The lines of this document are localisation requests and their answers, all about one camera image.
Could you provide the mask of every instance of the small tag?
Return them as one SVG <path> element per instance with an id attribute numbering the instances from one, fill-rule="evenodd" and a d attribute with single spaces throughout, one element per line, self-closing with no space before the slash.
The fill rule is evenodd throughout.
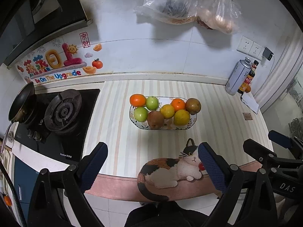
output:
<path id="1" fill-rule="evenodd" d="M 243 113 L 243 116 L 245 120 L 252 120 L 252 116 L 250 113 Z"/>

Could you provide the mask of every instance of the green apple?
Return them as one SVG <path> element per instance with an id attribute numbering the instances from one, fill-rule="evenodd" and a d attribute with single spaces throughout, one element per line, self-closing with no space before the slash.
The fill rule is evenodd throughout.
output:
<path id="1" fill-rule="evenodd" d="M 144 122 L 147 120 L 148 112 L 145 107 L 138 107 L 134 110 L 134 118 L 138 122 Z"/>
<path id="2" fill-rule="evenodd" d="M 154 111 L 158 108 L 159 101 L 158 101 L 157 97 L 150 96 L 146 99 L 145 105 L 149 110 Z"/>

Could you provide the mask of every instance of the sun sticker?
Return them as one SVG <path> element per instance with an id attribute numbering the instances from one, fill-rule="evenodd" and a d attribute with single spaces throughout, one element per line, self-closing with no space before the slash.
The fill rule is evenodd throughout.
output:
<path id="1" fill-rule="evenodd" d="M 69 45 L 68 50 L 71 54 L 76 54 L 78 49 L 77 49 L 76 45 L 72 44 L 72 45 Z"/>

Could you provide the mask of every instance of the person's leg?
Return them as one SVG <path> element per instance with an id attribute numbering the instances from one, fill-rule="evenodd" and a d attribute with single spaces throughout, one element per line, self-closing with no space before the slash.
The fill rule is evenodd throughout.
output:
<path id="1" fill-rule="evenodd" d="M 124 227 L 131 227 L 149 218 L 158 215 L 158 210 L 154 204 L 147 204 L 137 209 L 132 210 L 126 220 Z"/>
<path id="2" fill-rule="evenodd" d="M 200 227 L 207 220 L 208 216 L 192 210 L 186 210 L 181 208 L 177 202 L 161 202 L 158 205 L 159 216 L 167 215 L 173 212 L 182 213 L 183 217 L 191 224 L 191 226 Z"/>

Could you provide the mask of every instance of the soy sauce bottle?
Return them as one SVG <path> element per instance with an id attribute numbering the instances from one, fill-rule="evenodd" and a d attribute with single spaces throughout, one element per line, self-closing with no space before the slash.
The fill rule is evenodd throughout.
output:
<path id="1" fill-rule="evenodd" d="M 251 83 L 252 79 L 254 78 L 254 76 L 255 76 L 255 72 L 253 70 L 251 70 L 249 72 L 249 74 L 247 75 L 243 84 L 241 84 L 240 88 L 238 89 L 238 93 L 240 93 L 240 94 L 244 93 L 244 91 L 246 90 L 246 88 Z"/>

